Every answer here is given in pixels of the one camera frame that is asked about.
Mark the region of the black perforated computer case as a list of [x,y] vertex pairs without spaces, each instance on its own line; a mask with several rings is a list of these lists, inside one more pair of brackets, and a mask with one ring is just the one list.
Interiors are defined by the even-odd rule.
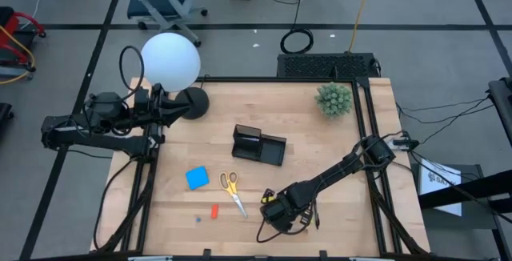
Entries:
[[372,53],[280,54],[278,77],[356,78],[379,77],[381,67]]

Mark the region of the blue grey office chair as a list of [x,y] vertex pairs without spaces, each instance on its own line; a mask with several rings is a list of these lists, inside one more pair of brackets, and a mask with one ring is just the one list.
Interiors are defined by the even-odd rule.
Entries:
[[208,15],[204,6],[195,6],[194,0],[130,0],[127,10],[128,19],[138,20],[138,29],[146,30],[148,21],[158,24],[158,30],[182,30],[196,46],[202,45],[199,37],[187,26],[186,22],[194,13]]

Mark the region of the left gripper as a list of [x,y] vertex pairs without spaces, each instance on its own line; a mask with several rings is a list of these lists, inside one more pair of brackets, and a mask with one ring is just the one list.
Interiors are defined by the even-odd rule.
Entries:
[[[164,89],[160,83],[151,87],[151,90],[139,87],[134,95],[134,126],[144,127],[149,124],[164,125],[170,127],[179,118],[186,114],[186,111],[176,111],[163,115],[161,112],[161,97]],[[166,110],[189,109],[187,101],[179,101],[162,98],[162,108]]]

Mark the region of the black aluminium table frame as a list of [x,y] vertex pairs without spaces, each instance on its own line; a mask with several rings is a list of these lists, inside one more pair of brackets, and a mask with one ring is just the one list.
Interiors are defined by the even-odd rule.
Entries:
[[[370,197],[371,176],[351,175],[318,196],[321,224],[299,235],[278,235],[262,224],[260,198],[310,179],[337,163],[362,137],[400,130],[388,79],[349,83],[356,91],[350,114],[338,120],[321,115],[314,96],[320,81],[307,78],[210,78],[210,108],[196,120],[178,120],[164,130],[154,165],[148,202],[120,242],[120,249],[148,255],[376,256],[404,252],[406,245]],[[280,167],[235,158],[231,154],[237,124],[286,138]],[[210,182],[191,191],[186,172],[204,166]],[[222,172],[238,174],[238,196],[248,214],[219,182]],[[211,207],[219,205],[212,219]]]

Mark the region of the black metal beam stand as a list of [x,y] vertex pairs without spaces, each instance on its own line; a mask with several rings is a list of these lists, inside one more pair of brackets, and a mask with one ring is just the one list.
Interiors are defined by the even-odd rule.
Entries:
[[439,207],[465,201],[477,201],[495,195],[508,193],[508,199],[493,200],[490,208],[497,213],[512,213],[512,170],[476,179],[459,185],[419,195],[422,209]]

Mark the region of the white printed paper sheet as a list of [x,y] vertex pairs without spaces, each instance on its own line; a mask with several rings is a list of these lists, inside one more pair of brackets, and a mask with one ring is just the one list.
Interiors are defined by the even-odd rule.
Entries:
[[462,181],[461,171],[426,159],[421,160],[418,169],[419,195],[446,189],[451,184],[458,185]]

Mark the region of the yellow-handled scissors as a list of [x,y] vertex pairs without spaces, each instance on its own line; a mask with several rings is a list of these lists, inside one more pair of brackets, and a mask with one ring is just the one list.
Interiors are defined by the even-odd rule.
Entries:
[[234,171],[230,173],[222,172],[219,175],[219,182],[224,191],[227,191],[229,195],[232,197],[234,202],[237,204],[238,209],[241,211],[241,214],[245,219],[248,218],[248,214],[246,213],[246,210],[242,204],[241,199],[238,196],[238,190],[237,190],[237,181],[238,181],[238,174]]

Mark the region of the dark grey side table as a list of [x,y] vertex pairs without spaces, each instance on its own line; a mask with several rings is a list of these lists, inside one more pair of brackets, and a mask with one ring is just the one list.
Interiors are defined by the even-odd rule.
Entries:
[[[414,182],[419,193],[419,165],[413,163],[412,169],[414,172]],[[476,179],[483,177],[479,165],[460,165],[450,164],[450,168],[461,171],[462,175],[469,179]],[[497,228],[494,217],[486,211],[483,207],[473,201],[466,201],[460,203],[462,209],[462,216],[454,215],[445,211],[440,211],[435,208],[422,209],[422,217],[425,226],[428,228],[438,229],[482,229],[493,230]]]

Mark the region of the black mesh desk organizer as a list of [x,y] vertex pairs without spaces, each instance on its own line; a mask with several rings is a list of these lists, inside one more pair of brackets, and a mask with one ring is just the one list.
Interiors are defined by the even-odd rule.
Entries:
[[280,167],[283,163],[286,138],[265,135],[255,127],[237,124],[233,133],[233,157]]

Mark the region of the blue sticky note pad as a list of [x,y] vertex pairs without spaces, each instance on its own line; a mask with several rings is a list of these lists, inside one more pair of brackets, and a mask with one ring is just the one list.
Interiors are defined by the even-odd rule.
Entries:
[[196,167],[186,172],[186,181],[191,191],[203,187],[210,182],[207,170],[204,166]]

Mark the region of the green artificial potted plant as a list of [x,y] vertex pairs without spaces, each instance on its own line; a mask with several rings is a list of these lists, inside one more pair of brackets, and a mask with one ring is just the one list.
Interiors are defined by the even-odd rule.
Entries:
[[331,82],[318,87],[317,92],[315,102],[327,118],[334,119],[350,113],[353,100],[348,87]]

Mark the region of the red cart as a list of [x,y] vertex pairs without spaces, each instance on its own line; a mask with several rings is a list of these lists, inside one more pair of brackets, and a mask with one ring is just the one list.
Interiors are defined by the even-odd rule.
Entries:
[[33,17],[0,6],[0,85],[33,78],[37,68],[30,47],[36,37],[45,38],[46,31]]

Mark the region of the white globe table lamp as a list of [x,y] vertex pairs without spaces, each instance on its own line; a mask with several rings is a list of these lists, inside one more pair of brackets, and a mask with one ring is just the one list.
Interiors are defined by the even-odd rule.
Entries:
[[201,70],[201,59],[195,45],[175,33],[161,33],[150,38],[142,48],[145,73],[151,84],[160,83],[175,100],[188,102],[185,119],[201,118],[209,109],[210,100],[201,87],[193,84]]

